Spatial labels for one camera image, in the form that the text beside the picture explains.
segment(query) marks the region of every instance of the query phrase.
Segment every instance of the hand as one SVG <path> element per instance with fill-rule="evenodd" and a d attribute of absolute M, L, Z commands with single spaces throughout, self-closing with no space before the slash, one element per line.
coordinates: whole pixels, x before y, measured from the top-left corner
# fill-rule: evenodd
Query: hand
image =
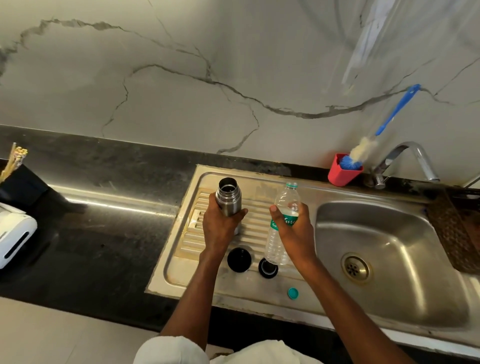
<path fill-rule="evenodd" d="M 228 244 L 233 239 L 233 232 L 240 221 L 243 220 L 248 210 L 237 212 L 235 215 L 226 217 L 216 203 L 215 192 L 208 197 L 208 208 L 204 215 L 205 254 L 212 256 L 219 262 L 227 251 Z"/>
<path fill-rule="evenodd" d="M 293 226 L 285 223 L 283 214 L 275 205 L 270 206 L 270 215 L 278 226 L 280 239 L 295 267 L 300 271 L 309 263 L 318 264 L 308 206 L 299 204 L 299 218 Z"/>

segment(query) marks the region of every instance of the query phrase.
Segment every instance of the plastic water bottle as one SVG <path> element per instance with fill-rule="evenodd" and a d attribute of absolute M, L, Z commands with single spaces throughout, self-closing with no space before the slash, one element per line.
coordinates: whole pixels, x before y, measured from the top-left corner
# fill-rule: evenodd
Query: plastic water bottle
<path fill-rule="evenodd" d="M 275 199 L 275 205 L 283 214 L 285 222 L 288 225 L 293 225 L 299 216 L 300 196 L 297 191 L 297 186 L 296 182 L 288 182 L 283 191 L 280 192 Z M 268 229 L 265 259 L 277 266 L 287 264 L 289 260 L 288 254 L 278 235 L 278 227 L 273 220 Z"/>

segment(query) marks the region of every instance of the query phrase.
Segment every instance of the drain strainer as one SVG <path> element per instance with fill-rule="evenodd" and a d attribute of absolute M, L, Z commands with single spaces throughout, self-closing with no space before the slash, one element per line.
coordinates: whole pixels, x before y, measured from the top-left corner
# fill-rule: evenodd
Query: drain strainer
<path fill-rule="evenodd" d="M 352 253 L 343 256 L 342 269 L 345 274 L 354 280 L 365 281 L 370 276 L 370 269 L 367 263 Z"/>

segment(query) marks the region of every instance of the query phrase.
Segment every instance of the blue brush handle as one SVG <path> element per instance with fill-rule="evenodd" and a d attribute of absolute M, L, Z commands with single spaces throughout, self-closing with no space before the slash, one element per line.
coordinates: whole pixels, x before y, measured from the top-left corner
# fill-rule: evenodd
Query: blue brush handle
<path fill-rule="evenodd" d="M 420 87 L 421 85 L 420 84 L 416 84 L 416 85 L 413 85 L 411 86 L 407 92 L 403 95 L 402 99 L 398 102 L 398 104 L 395 106 L 395 109 L 392 111 L 392 113 L 390 114 L 390 116 L 388 117 L 388 119 L 382 124 L 380 125 L 380 127 L 378 128 L 377 132 L 375 133 L 375 136 L 379 136 L 382 131 L 384 131 L 385 127 L 388 125 L 389 122 L 392 121 L 392 119 L 395 117 L 395 115 L 397 115 L 397 113 L 403 109 L 403 107 L 408 104 L 408 102 L 410 100 L 412 100 L 412 97 L 415 96 L 415 94 L 418 92 L 418 90 L 420 90 Z"/>

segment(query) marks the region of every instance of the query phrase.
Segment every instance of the faucet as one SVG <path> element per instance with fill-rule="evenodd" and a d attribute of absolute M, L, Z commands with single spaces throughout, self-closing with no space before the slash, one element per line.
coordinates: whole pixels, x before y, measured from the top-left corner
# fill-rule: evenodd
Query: faucet
<path fill-rule="evenodd" d="M 402 153 L 405 149 L 410 148 L 413 154 L 420 163 L 420 166 L 425 173 L 425 177 L 430 182 L 439 182 L 437 174 L 432 168 L 432 162 L 427 156 L 425 149 L 415 142 L 403 142 L 397 145 L 388 155 L 380 162 L 378 166 L 372 169 L 371 174 L 367 177 L 365 184 L 369 187 L 375 187 L 377 190 L 385 188 L 385 181 L 389 177 L 384 177 L 385 170 L 393 163 L 393 161 Z"/>

